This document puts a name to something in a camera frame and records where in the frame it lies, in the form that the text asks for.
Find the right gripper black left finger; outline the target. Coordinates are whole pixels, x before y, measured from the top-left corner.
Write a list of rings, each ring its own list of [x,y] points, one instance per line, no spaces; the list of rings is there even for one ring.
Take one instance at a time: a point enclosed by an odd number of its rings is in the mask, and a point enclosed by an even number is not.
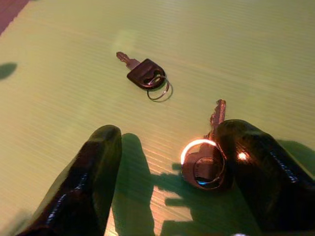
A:
[[[93,132],[57,176],[21,236],[102,236],[122,157],[118,127]]]

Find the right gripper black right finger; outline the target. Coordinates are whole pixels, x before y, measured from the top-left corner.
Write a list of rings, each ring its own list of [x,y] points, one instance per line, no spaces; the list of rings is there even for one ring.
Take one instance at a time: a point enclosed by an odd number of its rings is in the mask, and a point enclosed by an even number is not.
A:
[[[217,127],[217,143],[263,232],[315,228],[315,181],[270,134],[240,119]]]

